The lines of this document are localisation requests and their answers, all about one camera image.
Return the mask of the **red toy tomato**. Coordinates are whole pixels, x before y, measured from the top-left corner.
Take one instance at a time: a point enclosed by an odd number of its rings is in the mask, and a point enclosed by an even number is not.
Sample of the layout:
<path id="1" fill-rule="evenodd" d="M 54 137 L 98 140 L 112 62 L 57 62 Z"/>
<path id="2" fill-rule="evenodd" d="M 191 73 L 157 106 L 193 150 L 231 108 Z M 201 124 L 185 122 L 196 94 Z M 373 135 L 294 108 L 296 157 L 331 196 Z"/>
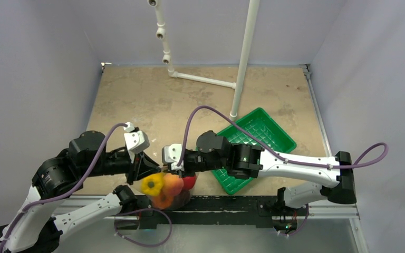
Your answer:
<path id="1" fill-rule="evenodd" d="M 195 186 L 196 181 L 197 181 L 197 175 L 192 176 L 192 177 L 183 177 L 182 181 L 184 183 L 182 189 L 189 191 Z"/>

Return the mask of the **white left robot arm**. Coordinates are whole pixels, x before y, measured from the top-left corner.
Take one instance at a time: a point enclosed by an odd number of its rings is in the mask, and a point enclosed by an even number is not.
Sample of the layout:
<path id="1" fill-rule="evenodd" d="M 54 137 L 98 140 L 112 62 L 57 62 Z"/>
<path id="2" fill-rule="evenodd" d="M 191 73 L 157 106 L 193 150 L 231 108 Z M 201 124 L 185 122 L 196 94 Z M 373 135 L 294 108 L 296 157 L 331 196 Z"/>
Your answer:
<path id="1" fill-rule="evenodd" d="M 160 166 L 144 150 L 149 146 L 139 129 L 129 133 L 133 144 L 106 151 L 105 135 L 83 132 L 70 141 L 56 157 L 38 168 L 28 195 L 10 224 L 0 226 L 0 252 L 53 252 L 68 236 L 108 216 L 134 213 L 137 197 L 130 186 L 160 171 Z M 81 179 L 124 174 L 125 185 L 105 197 L 63 215 L 54 211 L 67 199 L 68 192 L 83 187 Z"/>

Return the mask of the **yellow toy bell pepper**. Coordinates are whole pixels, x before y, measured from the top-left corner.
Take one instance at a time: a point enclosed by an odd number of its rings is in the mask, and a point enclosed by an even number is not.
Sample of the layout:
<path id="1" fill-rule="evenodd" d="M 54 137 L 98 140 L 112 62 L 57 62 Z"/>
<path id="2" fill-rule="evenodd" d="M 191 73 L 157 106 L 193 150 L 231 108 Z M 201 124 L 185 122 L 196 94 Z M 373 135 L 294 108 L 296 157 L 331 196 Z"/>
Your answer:
<path id="1" fill-rule="evenodd" d="M 157 197 L 164 185 L 163 173 L 155 173 L 142 179 L 141 192 L 145 195 Z"/>

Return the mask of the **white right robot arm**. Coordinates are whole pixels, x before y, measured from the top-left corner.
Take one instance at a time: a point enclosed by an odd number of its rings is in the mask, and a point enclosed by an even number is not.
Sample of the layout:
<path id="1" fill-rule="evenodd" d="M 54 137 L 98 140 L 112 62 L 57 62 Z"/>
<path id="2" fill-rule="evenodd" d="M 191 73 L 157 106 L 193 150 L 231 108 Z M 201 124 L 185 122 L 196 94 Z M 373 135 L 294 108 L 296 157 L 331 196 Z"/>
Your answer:
<path id="1" fill-rule="evenodd" d="M 341 205 L 355 204 L 354 175 L 347 152 L 333 157 L 306 157 L 278 153 L 260 145 L 231 143 L 226 137 L 208 131 L 197 139 L 196 150 L 182 149 L 182 161 L 173 171 L 182 177 L 197 172 L 225 169 L 236 179 L 282 177 L 304 180 L 296 187 L 282 187 L 277 192 L 276 210 L 286 215 L 294 209 L 319 200 Z"/>

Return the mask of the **clear zip top bag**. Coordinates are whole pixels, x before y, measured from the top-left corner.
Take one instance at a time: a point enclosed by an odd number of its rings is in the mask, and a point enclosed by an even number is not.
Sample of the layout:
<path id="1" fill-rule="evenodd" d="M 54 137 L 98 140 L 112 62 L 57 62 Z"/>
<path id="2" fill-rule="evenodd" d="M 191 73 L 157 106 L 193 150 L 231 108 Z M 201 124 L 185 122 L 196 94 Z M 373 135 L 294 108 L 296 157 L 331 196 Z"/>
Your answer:
<path id="1" fill-rule="evenodd" d="M 160 210 L 176 210 L 189 203 L 198 175 L 183 177 L 161 168 L 161 171 L 134 184 L 136 190 L 146 195 L 151 206 Z"/>

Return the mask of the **toy peach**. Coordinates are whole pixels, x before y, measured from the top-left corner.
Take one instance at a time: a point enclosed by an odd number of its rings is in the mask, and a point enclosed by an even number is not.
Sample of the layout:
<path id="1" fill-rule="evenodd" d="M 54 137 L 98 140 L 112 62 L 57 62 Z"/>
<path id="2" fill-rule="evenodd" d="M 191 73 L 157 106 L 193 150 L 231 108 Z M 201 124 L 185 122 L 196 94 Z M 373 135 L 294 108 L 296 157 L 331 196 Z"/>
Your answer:
<path id="1" fill-rule="evenodd" d="M 163 177 L 162 193 L 170 197 L 175 197 L 181 193 L 183 184 L 182 178 L 178 175 L 166 173 Z"/>

